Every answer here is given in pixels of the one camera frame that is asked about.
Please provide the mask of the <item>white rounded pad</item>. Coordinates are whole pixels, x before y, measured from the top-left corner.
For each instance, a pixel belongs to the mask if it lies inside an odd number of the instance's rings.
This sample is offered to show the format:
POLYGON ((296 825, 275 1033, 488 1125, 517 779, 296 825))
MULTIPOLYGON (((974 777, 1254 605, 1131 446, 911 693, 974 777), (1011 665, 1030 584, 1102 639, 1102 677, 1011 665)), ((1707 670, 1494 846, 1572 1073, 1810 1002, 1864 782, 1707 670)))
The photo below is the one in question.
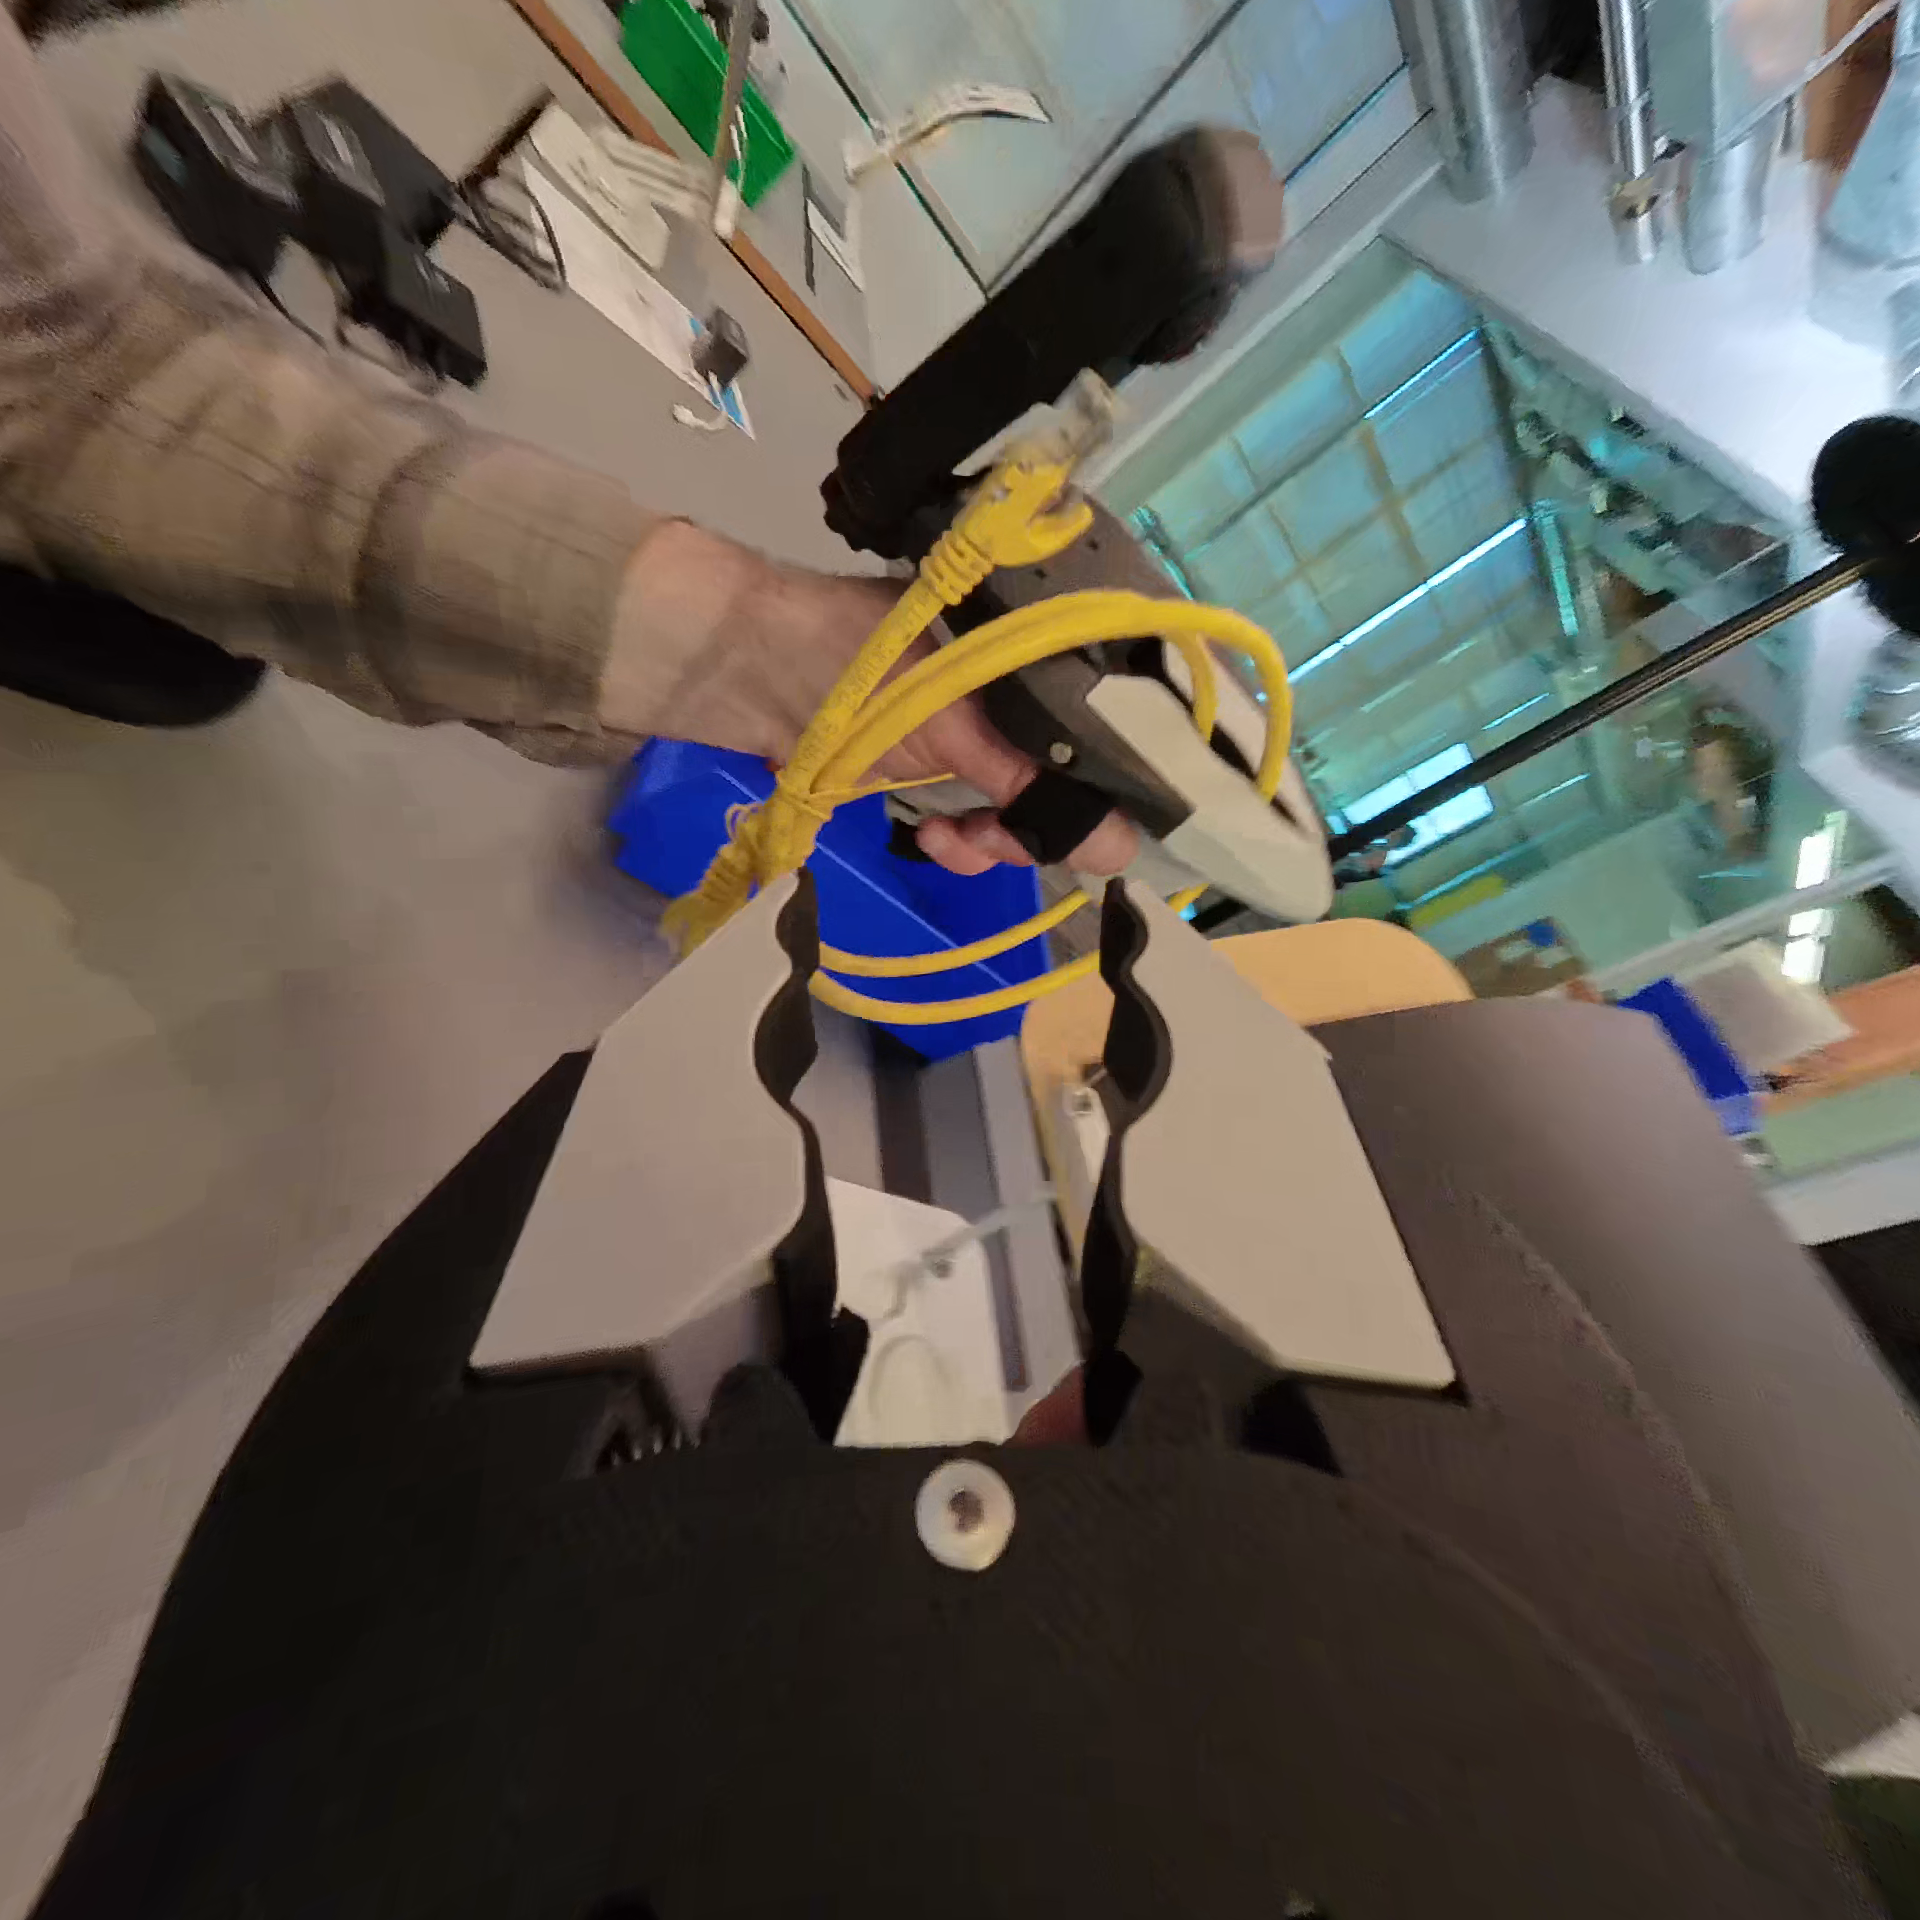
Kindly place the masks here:
POLYGON ((956 1213, 829 1181, 837 1304, 868 1346, 836 1446, 966 1448, 1014 1433, 986 1246, 956 1213))

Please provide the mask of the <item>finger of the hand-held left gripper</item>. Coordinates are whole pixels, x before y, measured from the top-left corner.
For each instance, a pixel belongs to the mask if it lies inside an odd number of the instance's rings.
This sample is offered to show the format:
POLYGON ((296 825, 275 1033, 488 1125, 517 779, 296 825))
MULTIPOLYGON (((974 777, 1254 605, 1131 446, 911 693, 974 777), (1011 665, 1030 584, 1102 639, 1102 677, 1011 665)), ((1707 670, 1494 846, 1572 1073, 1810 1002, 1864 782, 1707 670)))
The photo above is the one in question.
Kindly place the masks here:
POLYGON ((1202 743, 1192 721, 1185 667, 1166 680, 1110 674, 1092 687, 1092 715, 1170 788, 1181 813, 1170 827, 1156 827, 1122 804, 1140 830, 1125 878, 1162 896, 1209 885, 1272 922, 1321 922, 1335 900, 1325 820, 1290 760, 1278 798, 1261 799, 1254 774, 1270 709, 1233 670, 1219 670, 1214 687, 1212 743, 1202 743))

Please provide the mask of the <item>black pole stand with disc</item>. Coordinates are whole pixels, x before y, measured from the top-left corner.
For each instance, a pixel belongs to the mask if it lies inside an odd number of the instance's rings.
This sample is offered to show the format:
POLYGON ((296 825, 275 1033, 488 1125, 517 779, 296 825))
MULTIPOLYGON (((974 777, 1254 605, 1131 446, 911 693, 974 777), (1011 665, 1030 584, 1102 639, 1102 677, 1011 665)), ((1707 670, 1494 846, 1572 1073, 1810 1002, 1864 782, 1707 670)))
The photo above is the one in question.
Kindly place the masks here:
POLYGON ((1600 723, 1617 720, 1629 708, 1695 680, 1709 665, 1849 589, 1889 577, 1902 589, 1908 611, 1907 618, 1896 619, 1896 626, 1915 636, 1915 420, 1866 416, 1830 435, 1811 469, 1811 524, 1832 553, 1824 566, 1605 683, 1498 751, 1432 781, 1404 801, 1388 804, 1368 819, 1350 819, 1350 825, 1332 834, 1328 845, 1332 860, 1342 863, 1358 852, 1384 845, 1404 825, 1475 788, 1501 781, 1556 747, 1592 733, 1600 723))

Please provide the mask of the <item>green box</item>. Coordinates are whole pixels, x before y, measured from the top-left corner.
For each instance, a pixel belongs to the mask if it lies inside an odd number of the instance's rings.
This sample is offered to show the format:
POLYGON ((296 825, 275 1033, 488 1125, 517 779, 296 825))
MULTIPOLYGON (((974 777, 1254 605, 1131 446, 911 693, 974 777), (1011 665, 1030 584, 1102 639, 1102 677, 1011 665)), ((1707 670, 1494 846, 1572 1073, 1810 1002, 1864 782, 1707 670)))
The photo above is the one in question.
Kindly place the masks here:
POLYGON ((729 181, 744 203, 757 208, 793 163, 794 150, 759 83, 729 81, 733 15, 740 9, 752 15, 747 59, 755 61, 772 40, 764 6, 623 3, 616 20, 618 46, 634 74, 707 154, 719 145, 722 110, 733 104, 729 181))

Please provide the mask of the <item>clear acrylic stand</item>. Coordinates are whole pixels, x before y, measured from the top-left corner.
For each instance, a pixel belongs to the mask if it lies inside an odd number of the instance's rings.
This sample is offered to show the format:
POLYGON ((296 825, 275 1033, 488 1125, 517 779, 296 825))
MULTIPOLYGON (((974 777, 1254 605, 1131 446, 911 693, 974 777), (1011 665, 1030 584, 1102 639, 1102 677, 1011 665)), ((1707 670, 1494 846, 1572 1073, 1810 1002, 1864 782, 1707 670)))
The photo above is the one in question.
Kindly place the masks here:
MULTIPOLYGON (((719 90, 719 107, 716 107, 716 126, 712 152, 707 161, 707 189, 706 189, 706 213, 702 224, 710 230, 714 239, 729 242, 733 230, 739 228, 740 219, 740 182, 733 181, 733 170, 745 167, 745 113, 744 99, 745 88, 752 72, 752 47, 759 38, 759 3, 732 3, 732 6, 707 6, 707 21, 725 29, 725 46, 727 46, 727 67, 722 75, 719 90)), ((707 414, 695 416, 683 403, 676 404, 674 416, 679 424, 695 433, 716 433, 732 424, 725 410, 725 396, 729 383, 722 378, 725 369, 714 365, 714 323, 719 319, 716 312, 710 315, 707 325, 701 325, 695 332, 695 347, 692 357, 692 369, 699 378, 699 388, 702 399, 707 399, 707 414)))

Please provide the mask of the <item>black charger block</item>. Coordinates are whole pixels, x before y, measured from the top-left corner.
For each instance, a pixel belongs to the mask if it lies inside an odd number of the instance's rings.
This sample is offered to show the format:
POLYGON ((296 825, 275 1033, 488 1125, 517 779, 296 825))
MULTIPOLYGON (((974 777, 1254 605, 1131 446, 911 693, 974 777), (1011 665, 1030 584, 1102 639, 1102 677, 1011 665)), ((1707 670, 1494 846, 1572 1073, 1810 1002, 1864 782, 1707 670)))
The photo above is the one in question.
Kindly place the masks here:
POLYGON ((229 276, 271 285, 301 224, 278 152, 225 98, 187 78, 147 78, 130 161, 181 239, 229 276))
POLYGON ((473 292, 415 239, 382 228, 369 262, 343 276, 346 323, 378 334, 420 371, 479 388, 488 340, 473 292))
POLYGON ((324 78, 287 96, 272 123, 292 154, 319 157, 314 139, 340 172, 346 154, 377 182, 397 230, 424 248, 439 246, 455 224, 457 182, 400 126, 348 78, 324 78))

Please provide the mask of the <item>person's left forearm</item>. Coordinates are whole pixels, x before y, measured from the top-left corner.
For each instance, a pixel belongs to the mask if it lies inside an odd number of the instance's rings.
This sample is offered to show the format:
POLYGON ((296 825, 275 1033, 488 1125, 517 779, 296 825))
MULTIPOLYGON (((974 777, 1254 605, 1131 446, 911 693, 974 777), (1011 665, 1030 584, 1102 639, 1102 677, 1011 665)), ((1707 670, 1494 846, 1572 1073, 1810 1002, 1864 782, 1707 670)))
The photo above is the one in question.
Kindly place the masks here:
POLYGON ((618 482, 390 396, 129 233, 2 35, 6 563, 255 650, 383 721, 547 764, 603 720, 660 519, 618 482))

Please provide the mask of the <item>white curved object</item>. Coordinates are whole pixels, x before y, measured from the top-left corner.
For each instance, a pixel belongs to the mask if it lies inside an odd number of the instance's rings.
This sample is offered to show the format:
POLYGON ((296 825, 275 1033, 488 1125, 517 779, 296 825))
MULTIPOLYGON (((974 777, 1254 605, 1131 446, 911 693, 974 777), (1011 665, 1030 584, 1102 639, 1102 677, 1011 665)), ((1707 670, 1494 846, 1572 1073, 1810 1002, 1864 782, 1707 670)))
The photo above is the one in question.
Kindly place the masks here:
POLYGON ((946 83, 900 117, 844 139, 844 182, 900 169, 906 157, 968 122, 1014 122, 1049 126, 1053 117, 1036 93, 1023 86, 966 81, 946 83))

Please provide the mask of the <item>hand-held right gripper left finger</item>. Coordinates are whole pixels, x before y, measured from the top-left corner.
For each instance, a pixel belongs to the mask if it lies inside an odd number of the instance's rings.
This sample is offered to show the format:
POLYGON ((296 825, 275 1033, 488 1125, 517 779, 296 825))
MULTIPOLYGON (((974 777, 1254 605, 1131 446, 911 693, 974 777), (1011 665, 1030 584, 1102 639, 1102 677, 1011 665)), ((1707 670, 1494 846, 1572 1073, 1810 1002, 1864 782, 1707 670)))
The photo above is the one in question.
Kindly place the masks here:
POLYGON ((836 1234, 794 1103, 819 960, 811 878, 783 878, 603 1032, 473 1343, 480 1376, 636 1362, 695 1427, 759 1358, 837 1430, 836 1234))

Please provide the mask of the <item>black wood-rimmed board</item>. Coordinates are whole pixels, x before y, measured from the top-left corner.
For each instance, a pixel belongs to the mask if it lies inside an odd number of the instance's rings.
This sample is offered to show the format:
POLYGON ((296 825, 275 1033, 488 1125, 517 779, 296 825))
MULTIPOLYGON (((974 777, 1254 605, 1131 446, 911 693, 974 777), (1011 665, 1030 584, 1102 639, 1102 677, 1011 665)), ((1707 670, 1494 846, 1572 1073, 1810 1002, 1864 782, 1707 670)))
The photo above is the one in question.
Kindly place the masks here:
POLYGON ((1693 1586, 1721 1583, 1817 1768, 1915 1719, 1914 1400, 1660 1028, 1555 999, 1300 1027, 1460 1410, 1272 1376, 1162 1285, 1128 1356, 1214 1372, 1233 1427, 1278 1387, 1298 1452, 1454 1533, 1647 1694, 1686 1687, 1693 1586))

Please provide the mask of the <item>person's left hand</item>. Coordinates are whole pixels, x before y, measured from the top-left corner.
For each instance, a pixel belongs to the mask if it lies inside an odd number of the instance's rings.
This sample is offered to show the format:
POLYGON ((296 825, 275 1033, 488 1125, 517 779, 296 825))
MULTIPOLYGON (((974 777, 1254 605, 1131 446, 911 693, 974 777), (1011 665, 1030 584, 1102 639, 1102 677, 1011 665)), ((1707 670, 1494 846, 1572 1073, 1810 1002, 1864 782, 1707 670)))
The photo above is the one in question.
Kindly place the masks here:
MULTIPOLYGON (((896 604, 877 577, 777 563, 673 519, 640 545, 618 589, 598 720, 608 733, 689 740, 793 761, 807 723, 896 604)), ((948 777, 982 806, 928 819, 919 845, 953 875, 1031 869, 1001 813, 1038 779, 968 701, 876 764, 881 781, 948 777)))

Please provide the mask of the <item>blue plastic bin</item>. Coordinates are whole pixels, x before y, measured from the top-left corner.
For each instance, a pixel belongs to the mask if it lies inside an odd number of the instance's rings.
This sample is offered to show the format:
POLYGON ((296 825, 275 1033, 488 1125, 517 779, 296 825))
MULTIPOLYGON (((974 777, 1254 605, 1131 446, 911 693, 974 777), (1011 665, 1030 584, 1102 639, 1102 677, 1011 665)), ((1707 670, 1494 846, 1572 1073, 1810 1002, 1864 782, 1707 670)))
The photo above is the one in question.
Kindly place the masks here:
MULTIPOLYGON (((767 761, 683 740, 649 740, 632 760, 608 813, 616 865, 666 900, 707 872, 733 812, 774 790, 767 761)), ((895 852, 885 799, 839 806, 809 856, 824 948, 902 957, 968 948, 1042 908, 1042 881, 1027 869, 963 878, 895 852)), ((1027 986, 1051 969, 1043 939, 971 968, 904 980, 844 980, 856 995, 902 1006, 945 1006, 1027 986)))
POLYGON ((1764 1083, 1740 1061, 1706 1006, 1675 978, 1614 999, 1614 1006, 1653 1020, 1688 1069, 1730 1140, 1756 1140, 1764 1131, 1764 1083))

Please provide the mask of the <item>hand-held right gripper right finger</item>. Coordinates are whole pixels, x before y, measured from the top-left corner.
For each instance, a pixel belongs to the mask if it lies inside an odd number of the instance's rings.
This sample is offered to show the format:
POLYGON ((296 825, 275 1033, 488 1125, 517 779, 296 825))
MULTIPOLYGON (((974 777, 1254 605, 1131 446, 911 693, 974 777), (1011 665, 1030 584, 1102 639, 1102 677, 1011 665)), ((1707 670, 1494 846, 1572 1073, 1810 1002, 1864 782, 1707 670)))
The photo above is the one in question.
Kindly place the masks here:
POLYGON ((1114 881, 1110 1121, 1081 1241, 1090 1427, 1134 1381, 1150 1285, 1285 1381, 1460 1410, 1460 1372, 1323 1044, 1163 900, 1114 881))

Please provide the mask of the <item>black textured pad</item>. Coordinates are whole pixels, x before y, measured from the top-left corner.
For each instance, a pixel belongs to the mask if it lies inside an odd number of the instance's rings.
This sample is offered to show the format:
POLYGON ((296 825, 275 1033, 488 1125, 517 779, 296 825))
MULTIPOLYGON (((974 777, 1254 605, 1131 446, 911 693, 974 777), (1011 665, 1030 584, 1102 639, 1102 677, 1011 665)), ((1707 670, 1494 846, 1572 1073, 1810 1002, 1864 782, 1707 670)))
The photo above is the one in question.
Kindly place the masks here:
POLYGON ((138 732, 182 733, 225 721, 266 677, 266 663, 123 597, 2 566, 2 691, 138 732))

